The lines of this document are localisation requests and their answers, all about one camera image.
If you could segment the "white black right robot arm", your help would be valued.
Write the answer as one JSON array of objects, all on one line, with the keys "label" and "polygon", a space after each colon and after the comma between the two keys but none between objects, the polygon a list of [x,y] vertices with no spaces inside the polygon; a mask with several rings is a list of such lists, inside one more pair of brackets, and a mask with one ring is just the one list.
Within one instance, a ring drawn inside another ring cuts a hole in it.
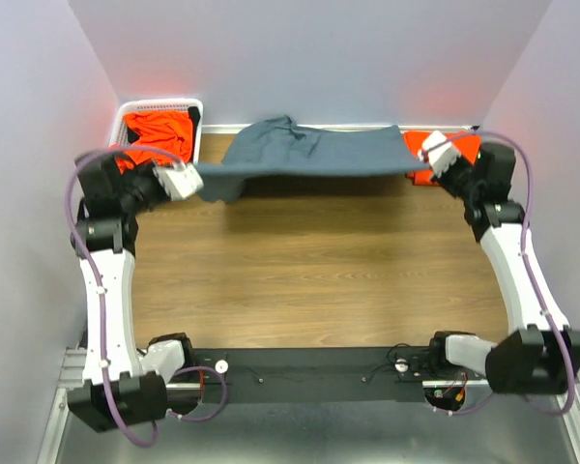
[{"label": "white black right robot arm", "polygon": [[445,379],[464,367],[485,377],[495,393],[570,393],[580,369],[580,330],[560,311],[543,278],[532,243],[528,209],[510,199],[516,155],[494,142],[467,160],[445,140],[421,150],[434,180],[462,200],[464,218],[492,266],[507,310],[508,335],[492,343],[468,333],[436,333],[427,371]]}]

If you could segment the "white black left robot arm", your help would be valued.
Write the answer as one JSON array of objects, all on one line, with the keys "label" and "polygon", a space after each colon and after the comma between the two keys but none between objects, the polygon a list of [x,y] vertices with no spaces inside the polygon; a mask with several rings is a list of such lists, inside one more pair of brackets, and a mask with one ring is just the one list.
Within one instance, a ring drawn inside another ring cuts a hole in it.
[{"label": "white black left robot arm", "polygon": [[161,160],[142,164],[124,146],[94,150],[75,160],[64,209],[86,293],[87,347],[81,384],[68,394],[72,414],[92,430],[130,434],[130,426],[156,424],[169,408],[167,386],[195,368],[185,333],[158,336],[144,352],[134,340],[132,277],[137,216],[160,204],[183,201],[202,180],[189,163],[150,148]]}]

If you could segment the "blue grey t shirt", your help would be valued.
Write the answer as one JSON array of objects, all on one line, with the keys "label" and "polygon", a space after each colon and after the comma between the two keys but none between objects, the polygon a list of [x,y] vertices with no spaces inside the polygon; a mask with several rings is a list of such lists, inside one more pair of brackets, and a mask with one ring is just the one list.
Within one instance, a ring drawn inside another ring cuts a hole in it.
[{"label": "blue grey t shirt", "polygon": [[236,201],[247,180],[267,176],[369,177],[424,169],[397,126],[333,131],[298,125],[289,116],[252,124],[236,134],[219,163],[200,161],[199,196]]}]

